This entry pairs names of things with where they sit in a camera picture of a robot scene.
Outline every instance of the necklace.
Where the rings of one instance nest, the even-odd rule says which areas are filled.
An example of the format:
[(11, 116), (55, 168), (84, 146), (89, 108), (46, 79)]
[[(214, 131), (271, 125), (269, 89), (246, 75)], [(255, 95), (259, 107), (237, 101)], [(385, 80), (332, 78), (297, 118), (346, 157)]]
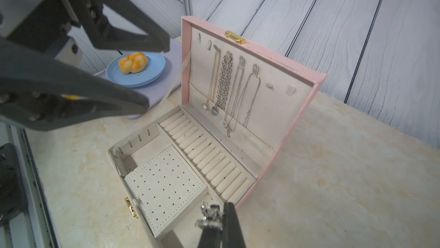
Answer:
[[(206, 98), (206, 102), (203, 104), (204, 110), (209, 110), (209, 100), (211, 100), (212, 102), (214, 101), (214, 94), (216, 92), (221, 51), (216, 45), (214, 45), (214, 48), (216, 49), (216, 54), (214, 55), (214, 65), (212, 66), (211, 82), (209, 83), (208, 97)], [(215, 82), (213, 83), (212, 80), (214, 79), (214, 75), (216, 75), (216, 79)]]
[(246, 114), (245, 122), (243, 123), (243, 126), (245, 128), (247, 128), (247, 123), (249, 121), (250, 111), (252, 110), (252, 106), (253, 106), (253, 102), (255, 101), (256, 93), (258, 92), (258, 89), (260, 88), (260, 84), (261, 84), (261, 78), (258, 75), (258, 65), (256, 65), (256, 64), (253, 65), (252, 73), (249, 75), (249, 78), (248, 78), (248, 80), (246, 82), (246, 85), (249, 82), (250, 76), (254, 76), (254, 77), (258, 78), (258, 86), (256, 87), (255, 94), (253, 95), (252, 102), (250, 103), (249, 110), (248, 110), (248, 112)]
[(243, 124), (242, 124), (245, 128), (247, 127), (247, 123), (249, 121), (249, 116), (250, 116), (250, 112), (252, 110), (253, 102), (255, 101), (256, 93), (258, 92), (258, 89), (260, 88), (260, 84), (261, 84), (261, 79), (260, 79), (260, 76), (258, 75), (258, 65), (256, 65), (256, 64), (253, 65), (252, 73), (249, 74), (249, 77), (248, 77), (248, 79), (246, 81), (245, 87), (243, 88), (242, 94), (240, 95), (239, 101), (241, 101), (241, 102), (240, 102), (239, 112), (237, 113), (237, 119), (235, 120), (234, 129), (235, 129), (235, 125), (237, 124), (238, 116), (240, 114), (240, 109), (241, 109), (242, 103), (243, 103), (243, 97), (244, 97), (244, 94), (245, 94), (245, 92), (247, 90), (247, 85), (249, 83), (249, 80), (250, 80), (251, 76), (254, 76), (254, 77), (258, 78), (258, 86), (256, 87), (255, 94), (254, 94), (254, 96), (252, 98), (252, 102), (250, 104), (249, 110), (246, 113), (245, 122), (243, 122)]
[(228, 97), (229, 83), (232, 72), (232, 54), (227, 51), (223, 57), (219, 85), (217, 90), (217, 102), (215, 106), (211, 108), (211, 114), (217, 116), (219, 113), (218, 108), (224, 109), (226, 105), (226, 99)]
[[(234, 94), (234, 89), (235, 89), (235, 83), (237, 81), (237, 75), (239, 73), (239, 70), (241, 70), (241, 75), (240, 75), (240, 80), (239, 80), (239, 84), (237, 86), (237, 92), (235, 93), (235, 97), (234, 97), (234, 101), (232, 102), (232, 109), (231, 109), (231, 118), (229, 119), (229, 122), (227, 121), (228, 118), (228, 111), (229, 111), (229, 107), (231, 106), (231, 99), (232, 99), (232, 95)], [(228, 101), (228, 109), (225, 111), (224, 113), (224, 119), (223, 119), (223, 126), (227, 129), (227, 135), (230, 138), (230, 132), (235, 130), (235, 126), (234, 129), (232, 130), (229, 127), (229, 123), (231, 122), (232, 118), (234, 118), (234, 113), (235, 113), (235, 109), (237, 108), (237, 104), (239, 102), (239, 93), (240, 93), (240, 88), (242, 85), (242, 80), (243, 80), (243, 75), (245, 72), (245, 58), (243, 58), (243, 56), (240, 56), (240, 62), (239, 65), (237, 66), (237, 70), (235, 71), (235, 76), (234, 76), (234, 82), (232, 84), (232, 89), (231, 89), (231, 96), (229, 97), (229, 101)]]

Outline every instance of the jewelry box lid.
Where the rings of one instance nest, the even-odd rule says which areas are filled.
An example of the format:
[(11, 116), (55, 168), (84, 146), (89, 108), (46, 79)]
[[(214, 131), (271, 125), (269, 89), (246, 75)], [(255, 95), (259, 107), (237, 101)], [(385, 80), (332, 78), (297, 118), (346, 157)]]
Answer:
[(182, 60), (188, 54), (182, 105), (262, 175), (327, 76), (195, 16), (182, 17)]

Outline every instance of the blue plate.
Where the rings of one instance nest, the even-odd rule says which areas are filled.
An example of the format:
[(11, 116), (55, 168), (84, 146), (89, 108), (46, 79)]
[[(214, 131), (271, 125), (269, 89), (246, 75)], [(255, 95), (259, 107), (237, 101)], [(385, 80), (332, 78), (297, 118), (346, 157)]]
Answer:
[(146, 55), (146, 58), (148, 59), (148, 63), (142, 71), (138, 73), (124, 74), (119, 70), (118, 60), (132, 53), (129, 52), (114, 59), (107, 66), (107, 78), (113, 83), (126, 87), (139, 87), (148, 85), (152, 81), (159, 78), (159, 76), (162, 74), (162, 72), (164, 72), (165, 69), (165, 58), (160, 53), (144, 51), (141, 52), (144, 53)]

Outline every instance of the robotic arm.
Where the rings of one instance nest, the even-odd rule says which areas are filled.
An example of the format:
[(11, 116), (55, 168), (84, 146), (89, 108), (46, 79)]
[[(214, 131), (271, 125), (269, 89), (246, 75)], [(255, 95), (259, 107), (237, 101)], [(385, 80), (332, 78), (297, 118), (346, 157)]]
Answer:
[[(103, 4), (146, 35), (113, 27)], [(0, 13), (0, 119), (53, 130), (148, 110), (146, 97), (69, 66), (81, 61), (71, 26), (82, 25), (96, 48), (169, 51), (168, 34), (130, 0), (0, 0)]]

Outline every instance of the metal screw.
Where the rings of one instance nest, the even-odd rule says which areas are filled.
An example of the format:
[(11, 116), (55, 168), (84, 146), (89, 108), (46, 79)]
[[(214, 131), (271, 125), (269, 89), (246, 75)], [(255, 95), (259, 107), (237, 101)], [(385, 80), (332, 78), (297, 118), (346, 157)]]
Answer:
[(72, 46), (72, 52), (73, 52), (74, 54), (78, 53), (78, 45), (74, 44), (74, 45)]
[(0, 103), (7, 103), (9, 101), (9, 98), (10, 96), (8, 93), (0, 95)]
[(30, 117), (29, 117), (29, 120), (30, 120), (30, 121), (36, 121), (36, 120), (38, 120), (38, 119), (40, 119), (40, 118), (41, 118), (41, 115), (40, 115), (39, 113), (36, 113), (36, 114), (30, 116)]

